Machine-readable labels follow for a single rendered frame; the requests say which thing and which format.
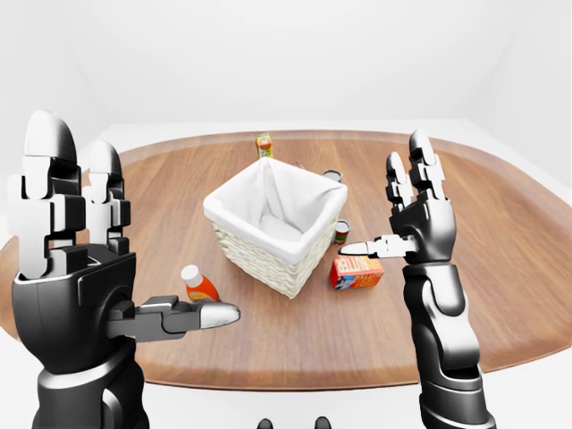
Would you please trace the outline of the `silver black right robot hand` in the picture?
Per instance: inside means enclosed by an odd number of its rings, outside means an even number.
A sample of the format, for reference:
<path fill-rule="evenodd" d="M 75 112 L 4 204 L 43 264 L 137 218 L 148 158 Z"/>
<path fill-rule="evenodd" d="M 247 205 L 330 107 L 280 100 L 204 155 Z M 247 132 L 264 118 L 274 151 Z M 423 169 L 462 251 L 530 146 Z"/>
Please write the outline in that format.
<path fill-rule="evenodd" d="M 441 159 L 422 130 L 409 138 L 409 161 L 409 171 L 395 152 L 386 161 L 392 233 L 346 244 L 340 255 L 404 257 L 410 265 L 450 261 L 456 239 L 454 209 L 443 190 Z"/>

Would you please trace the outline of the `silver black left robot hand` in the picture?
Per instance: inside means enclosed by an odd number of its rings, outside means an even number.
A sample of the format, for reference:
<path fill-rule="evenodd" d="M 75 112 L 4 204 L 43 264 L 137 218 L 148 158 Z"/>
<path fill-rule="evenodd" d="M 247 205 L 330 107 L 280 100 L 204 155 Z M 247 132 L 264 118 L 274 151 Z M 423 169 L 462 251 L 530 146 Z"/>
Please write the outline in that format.
<path fill-rule="evenodd" d="M 8 181 L 9 228 L 19 241 L 13 314 L 22 343 L 48 372 L 75 374 L 123 345 L 239 320 L 228 303 L 162 296 L 134 304 L 136 256 L 123 234 L 130 203 L 112 145 L 94 144 L 83 186 L 68 126 L 38 110 L 29 119 L 22 164 L 22 174 Z"/>

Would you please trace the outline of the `orange butter box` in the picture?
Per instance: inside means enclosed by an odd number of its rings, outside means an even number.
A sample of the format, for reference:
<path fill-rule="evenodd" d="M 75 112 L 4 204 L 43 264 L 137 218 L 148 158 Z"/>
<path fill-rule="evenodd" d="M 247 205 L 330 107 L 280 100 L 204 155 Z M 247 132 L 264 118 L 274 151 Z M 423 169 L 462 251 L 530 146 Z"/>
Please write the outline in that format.
<path fill-rule="evenodd" d="M 373 287 L 383 277 L 378 259 L 368 256 L 336 256 L 332 261 L 330 280 L 335 290 Z"/>

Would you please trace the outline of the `white wicker basket with liner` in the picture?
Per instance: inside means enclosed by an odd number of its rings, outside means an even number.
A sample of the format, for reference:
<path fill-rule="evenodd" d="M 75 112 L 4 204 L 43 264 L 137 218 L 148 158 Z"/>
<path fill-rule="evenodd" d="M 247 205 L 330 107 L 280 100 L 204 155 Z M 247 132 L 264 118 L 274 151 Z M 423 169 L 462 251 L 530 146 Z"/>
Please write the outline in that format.
<path fill-rule="evenodd" d="M 263 157 L 203 203 L 224 255 L 255 279 L 295 298 L 330 247 L 346 185 Z"/>

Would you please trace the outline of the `red and green labelled tin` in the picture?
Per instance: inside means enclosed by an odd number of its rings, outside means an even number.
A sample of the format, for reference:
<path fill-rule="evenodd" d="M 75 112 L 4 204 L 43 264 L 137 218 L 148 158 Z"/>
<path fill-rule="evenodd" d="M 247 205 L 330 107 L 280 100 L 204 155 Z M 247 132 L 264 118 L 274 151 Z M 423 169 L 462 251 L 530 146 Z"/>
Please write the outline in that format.
<path fill-rule="evenodd" d="M 335 225 L 332 243 L 336 246 L 344 245 L 347 241 L 350 230 L 351 226 L 347 221 L 339 220 Z"/>

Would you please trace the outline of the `orange bottle with white cap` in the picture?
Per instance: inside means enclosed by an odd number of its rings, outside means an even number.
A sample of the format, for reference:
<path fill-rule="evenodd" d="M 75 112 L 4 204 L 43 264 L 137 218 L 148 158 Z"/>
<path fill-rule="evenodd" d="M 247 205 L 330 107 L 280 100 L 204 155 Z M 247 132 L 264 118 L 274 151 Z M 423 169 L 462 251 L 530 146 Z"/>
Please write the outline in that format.
<path fill-rule="evenodd" d="M 193 302 L 219 302 L 216 287 L 205 277 L 196 265 L 186 265 L 181 269 L 181 278 L 186 284 L 189 299 Z"/>

